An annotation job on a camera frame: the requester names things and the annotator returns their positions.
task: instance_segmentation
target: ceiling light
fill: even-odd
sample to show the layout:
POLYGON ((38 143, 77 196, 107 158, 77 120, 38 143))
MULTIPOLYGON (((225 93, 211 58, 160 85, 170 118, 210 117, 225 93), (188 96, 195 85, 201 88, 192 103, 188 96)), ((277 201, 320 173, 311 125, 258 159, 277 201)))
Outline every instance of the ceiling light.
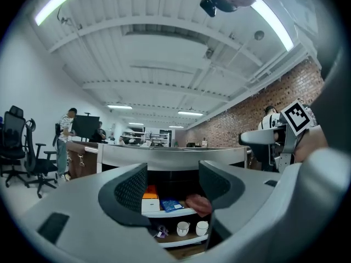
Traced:
POLYGON ((36 15, 35 22, 40 25, 59 5, 66 0, 50 0, 36 15))
POLYGON ((178 111, 178 114, 182 115, 192 115, 192 116, 202 116, 202 113, 193 113, 193 112, 185 112, 185 111, 178 111))
POLYGON ((124 106, 124 105, 108 105, 108 108, 113 108, 113 109, 133 109, 131 106, 124 106))
POLYGON ((258 12, 261 17, 264 18, 266 22, 270 25, 270 27, 275 31, 278 35, 279 39, 283 43, 285 49, 289 52, 293 47, 294 43, 292 42, 289 34, 287 33, 284 25, 278 19, 278 17, 274 14, 271 8, 263 2, 263 0, 256 0, 251 7, 258 12))

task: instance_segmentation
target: black chair armrest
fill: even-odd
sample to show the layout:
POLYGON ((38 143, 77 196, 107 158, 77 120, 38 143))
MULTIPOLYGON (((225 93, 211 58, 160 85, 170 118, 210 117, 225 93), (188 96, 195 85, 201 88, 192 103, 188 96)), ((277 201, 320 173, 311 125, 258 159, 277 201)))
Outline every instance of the black chair armrest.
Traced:
POLYGON ((39 158, 40 148, 41 148, 42 146, 46 146, 46 144, 44 144, 44 143, 35 143, 35 145, 38 146, 36 158, 39 158))
POLYGON ((57 151, 44 151, 44 154, 48 154, 48 155, 57 154, 57 151))

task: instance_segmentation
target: orange box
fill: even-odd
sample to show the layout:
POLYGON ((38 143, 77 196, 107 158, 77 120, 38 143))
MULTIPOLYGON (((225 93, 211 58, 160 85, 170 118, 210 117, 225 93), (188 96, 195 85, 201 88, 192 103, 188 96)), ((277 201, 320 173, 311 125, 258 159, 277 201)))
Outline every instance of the orange box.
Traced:
POLYGON ((157 213, 160 211, 160 200, 158 199, 156 186, 149 185, 141 200, 142 213, 157 213))
POLYGON ((143 195, 143 199, 158 199, 157 191, 156 191, 156 186, 155 185, 149 185, 146 188, 146 191, 143 195))

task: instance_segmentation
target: gray chair backrest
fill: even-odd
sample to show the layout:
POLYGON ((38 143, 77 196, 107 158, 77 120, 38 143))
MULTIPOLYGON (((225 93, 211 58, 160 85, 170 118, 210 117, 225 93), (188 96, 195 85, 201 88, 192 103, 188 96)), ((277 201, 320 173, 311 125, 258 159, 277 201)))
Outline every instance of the gray chair backrest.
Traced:
POLYGON ((3 126, 3 146, 10 148, 22 147, 22 133, 26 120, 18 116, 21 112, 5 112, 3 126))

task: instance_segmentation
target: person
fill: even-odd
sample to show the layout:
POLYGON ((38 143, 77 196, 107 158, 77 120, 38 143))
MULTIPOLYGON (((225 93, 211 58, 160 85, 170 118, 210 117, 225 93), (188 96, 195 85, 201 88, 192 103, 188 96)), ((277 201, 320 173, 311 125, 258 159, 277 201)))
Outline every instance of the person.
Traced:
POLYGON ((280 117, 280 113, 278 113, 275 107, 272 105, 267 106, 264 113, 265 115, 262 121, 258 124, 258 130, 273 128, 274 121, 278 120, 280 117))
POLYGON ((111 133, 111 135, 109 136, 109 139, 112 141, 115 141, 115 134, 114 132, 111 133))
POLYGON ((103 123, 99 121, 99 128, 95 130, 92 138, 89 139, 89 142, 97 142, 101 143, 103 140, 106 139, 106 132, 102 129, 103 123))
POLYGON ((76 136, 74 132, 69 132, 71 122, 77 115, 77 109, 71 108, 68 113, 61 117, 59 121, 60 125, 60 135, 57 139, 57 174, 60 178, 69 180, 69 176, 66 177, 65 171, 67 167, 67 150, 66 142, 68 141, 69 136, 76 136))
POLYGON ((325 147, 328 147, 328 142, 321 126, 309 128, 295 148, 295 162, 303 162, 312 152, 325 147))
POLYGON ((121 135, 120 138, 118 139, 118 144, 119 145, 125 145, 124 141, 123 141, 123 136, 121 135))

